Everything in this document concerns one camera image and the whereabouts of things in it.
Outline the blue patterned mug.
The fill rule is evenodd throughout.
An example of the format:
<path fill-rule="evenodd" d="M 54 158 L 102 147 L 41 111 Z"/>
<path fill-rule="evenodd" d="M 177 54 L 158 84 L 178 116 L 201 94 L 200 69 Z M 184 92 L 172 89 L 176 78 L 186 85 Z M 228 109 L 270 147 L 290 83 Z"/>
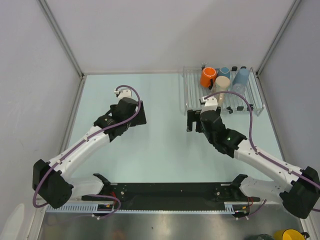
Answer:
<path fill-rule="evenodd" d="M 217 77 L 227 77 L 230 78 L 231 71 L 228 67 L 221 67 L 217 71 Z"/>

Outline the light blue plastic cup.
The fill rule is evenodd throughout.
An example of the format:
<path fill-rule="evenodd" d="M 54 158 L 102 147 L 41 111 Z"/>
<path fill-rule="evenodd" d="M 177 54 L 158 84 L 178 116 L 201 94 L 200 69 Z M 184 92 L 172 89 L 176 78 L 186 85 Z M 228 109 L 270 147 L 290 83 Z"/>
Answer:
<path fill-rule="evenodd" d="M 250 71 L 247 68 L 241 68 L 235 75 L 232 84 L 246 86 L 249 80 Z"/>

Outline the clear plastic cup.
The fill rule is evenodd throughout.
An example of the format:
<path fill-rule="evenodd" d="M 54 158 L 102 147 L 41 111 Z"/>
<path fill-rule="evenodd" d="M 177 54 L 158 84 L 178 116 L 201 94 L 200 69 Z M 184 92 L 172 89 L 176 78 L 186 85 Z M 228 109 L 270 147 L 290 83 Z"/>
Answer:
<path fill-rule="evenodd" d="M 246 86 L 241 83 L 233 84 L 229 90 L 231 92 L 237 93 L 242 97 L 245 97 Z M 230 99 L 233 101 L 240 101 L 242 103 L 243 99 L 238 95 L 230 94 Z"/>

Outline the orange mug black handle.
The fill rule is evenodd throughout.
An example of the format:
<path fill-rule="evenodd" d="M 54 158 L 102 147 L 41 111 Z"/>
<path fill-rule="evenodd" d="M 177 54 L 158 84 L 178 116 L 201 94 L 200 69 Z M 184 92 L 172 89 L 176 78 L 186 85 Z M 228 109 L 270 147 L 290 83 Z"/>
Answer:
<path fill-rule="evenodd" d="M 204 88 L 212 89 L 217 78 L 217 71 L 212 67 L 205 67 L 202 69 L 200 76 L 200 85 Z"/>

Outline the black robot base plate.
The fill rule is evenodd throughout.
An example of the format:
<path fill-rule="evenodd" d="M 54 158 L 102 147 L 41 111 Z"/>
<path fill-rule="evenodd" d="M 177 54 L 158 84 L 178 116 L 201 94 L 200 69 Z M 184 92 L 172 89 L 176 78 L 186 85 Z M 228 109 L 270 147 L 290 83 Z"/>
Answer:
<path fill-rule="evenodd" d="M 259 202 L 245 196 L 231 182 L 111 183 L 95 174 L 104 186 L 98 195 L 116 197 L 121 210 L 132 211 L 214 211 L 226 202 Z"/>

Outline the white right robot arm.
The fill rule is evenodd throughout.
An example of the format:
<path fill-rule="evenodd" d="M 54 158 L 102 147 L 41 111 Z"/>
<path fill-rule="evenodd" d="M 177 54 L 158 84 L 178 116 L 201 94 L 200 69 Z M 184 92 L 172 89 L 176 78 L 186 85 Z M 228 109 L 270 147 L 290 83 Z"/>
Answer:
<path fill-rule="evenodd" d="M 188 110 L 187 131 L 203 133 L 219 153 L 242 161 L 270 178 L 264 181 L 238 175 L 230 188 L 235 200 L 242 201 L 248 196 L 279 203 L 300 219 L 306 219 L 314 211 L 320 198 L 320 178 L 312 167 L 302 169 L 272 158 L 242 133 L 226 128 L 219 110 Z"/>

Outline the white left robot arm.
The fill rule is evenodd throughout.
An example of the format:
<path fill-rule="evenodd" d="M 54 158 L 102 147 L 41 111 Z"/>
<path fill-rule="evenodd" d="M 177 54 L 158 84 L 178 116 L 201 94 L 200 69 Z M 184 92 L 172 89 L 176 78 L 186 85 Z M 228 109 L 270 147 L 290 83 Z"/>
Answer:
<path fill-rule="evenodd" d="M 72 175 L 94 152 L 110 144 L 130 127 L 147 123 L 142 101 L 123 97 L 100 116 L 90 130 L 73 146 L 48 162 L 39 159 L 33 165 L 32 188 L 54 209 L 71 198 L 95 195 L 100 200 L 110 196 L 109 181 L 99 173 L 90 177 Z"/>

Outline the beige tall mug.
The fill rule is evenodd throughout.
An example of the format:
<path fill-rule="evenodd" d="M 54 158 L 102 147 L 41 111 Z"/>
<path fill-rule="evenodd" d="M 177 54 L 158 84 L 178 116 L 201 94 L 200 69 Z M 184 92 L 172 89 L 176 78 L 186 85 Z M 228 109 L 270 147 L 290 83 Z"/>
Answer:
<path fill-rule="evenodd" d="M 216 78 L 214 83 L 214 93 L 217 93 L 214 97 L 217 99 L 218 106 L 222 107 L 225 94 L 222 92 L 226 92 L 230 86 L 230 79 L 225 76 L 219 76 Z"/>

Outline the yellow mug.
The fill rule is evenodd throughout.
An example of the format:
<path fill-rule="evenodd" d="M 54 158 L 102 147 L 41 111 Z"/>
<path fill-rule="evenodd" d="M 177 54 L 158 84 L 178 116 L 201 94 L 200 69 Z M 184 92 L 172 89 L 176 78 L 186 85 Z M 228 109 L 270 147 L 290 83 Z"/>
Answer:
<path fill-rule="evenodd" d="M 299 232 L 296 229 L 282 229 L 273 234 L 275 240 L 307 240 L 309 237 L 308 232 Z"/>

